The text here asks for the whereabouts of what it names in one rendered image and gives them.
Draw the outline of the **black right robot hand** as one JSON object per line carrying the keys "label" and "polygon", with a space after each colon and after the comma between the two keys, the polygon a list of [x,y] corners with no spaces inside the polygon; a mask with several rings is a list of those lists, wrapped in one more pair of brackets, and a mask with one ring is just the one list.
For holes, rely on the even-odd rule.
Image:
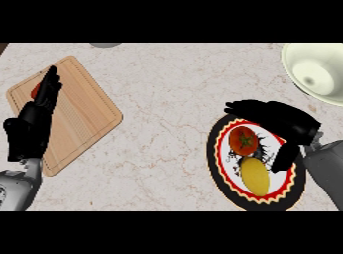
{"label": "black right robot hand", "polygon": [[285,171],[298,155],[298,146],[311,144],[320,123],[302,110],[276,101],[240,100],[227,102],[225,106],[225,113],[252,121],[285,140],[270,165],[274,173]]}

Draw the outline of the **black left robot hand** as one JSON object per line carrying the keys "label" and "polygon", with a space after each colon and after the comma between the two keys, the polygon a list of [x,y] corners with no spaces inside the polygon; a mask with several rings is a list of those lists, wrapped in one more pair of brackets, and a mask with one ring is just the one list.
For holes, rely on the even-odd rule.
{"label": "black left robot hand", "polygon": [[8,162],[42,157],[62,86],[57,68],[51,65],[39,82],[34,100],[25,103],[17,117],[7,118],[3,122],[8,143]]}

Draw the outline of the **red tomato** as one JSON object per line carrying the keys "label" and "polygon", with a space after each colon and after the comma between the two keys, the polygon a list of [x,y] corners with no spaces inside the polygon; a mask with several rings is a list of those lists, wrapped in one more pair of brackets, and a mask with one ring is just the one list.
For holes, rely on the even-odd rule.
{"label": "red tomato", "polygon": [[231,130],[228,146],[240,156],[249,155],[256,150],[256,134],[248,127],[239,126]]}

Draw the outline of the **pale green bowl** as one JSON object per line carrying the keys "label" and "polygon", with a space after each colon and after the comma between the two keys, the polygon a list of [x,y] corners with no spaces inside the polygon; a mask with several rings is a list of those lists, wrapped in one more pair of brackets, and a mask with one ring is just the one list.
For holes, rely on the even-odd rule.
{"label": "pale green bowl", "polygon": [[343,107],[343,43],[285,43],[280,64],[295,87]]}

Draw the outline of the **black red white patterned plate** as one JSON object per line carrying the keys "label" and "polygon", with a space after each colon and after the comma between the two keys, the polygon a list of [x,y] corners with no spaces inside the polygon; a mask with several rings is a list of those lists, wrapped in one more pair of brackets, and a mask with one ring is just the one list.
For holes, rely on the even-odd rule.
{"label": "black red white patterned plate", "polygon": [[[258,137],[256,150],[251,153],[264,165],[268,176],[268,187],[264,196],[255,196],[245,186],[240,174],[242,156],[228,145],[230,132],[237,127],[249,128]],[[305,183],[302,157],[296,155],[286,171],[273,173],[270,166],[279,147],[285,140],[265,131],[253,122],[225,115],[215,123],[206,141],[208,169],[215,185],[240,209],[246,211],[286,211],[296,204]]]}

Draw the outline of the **pale wooden cutting board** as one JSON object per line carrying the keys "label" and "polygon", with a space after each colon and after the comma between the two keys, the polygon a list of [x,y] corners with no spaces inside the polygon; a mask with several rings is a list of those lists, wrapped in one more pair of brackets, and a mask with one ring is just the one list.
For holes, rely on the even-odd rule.
{"label": "pale wooden cutting board", "polygon": [[[121,113],[93,81],[75,57],[51,64],[57,68],[62,89],[51,115],[47,149],[41,160],[41,174],[53,176],[96,143],[121,121]],[[48,67],[8,88],[5,98],[17,117],[32,101],[31,91],[41,82]]]}

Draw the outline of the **yellow lemon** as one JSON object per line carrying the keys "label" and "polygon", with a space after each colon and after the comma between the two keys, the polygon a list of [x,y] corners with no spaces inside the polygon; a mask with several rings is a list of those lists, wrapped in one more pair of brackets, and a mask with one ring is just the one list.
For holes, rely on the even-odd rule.
{"label": "yellow lemon", "polygon": [[255,196],[264,196],[268,188],[267,170],[256,158],[245,157],[240,163],[242,182]]}

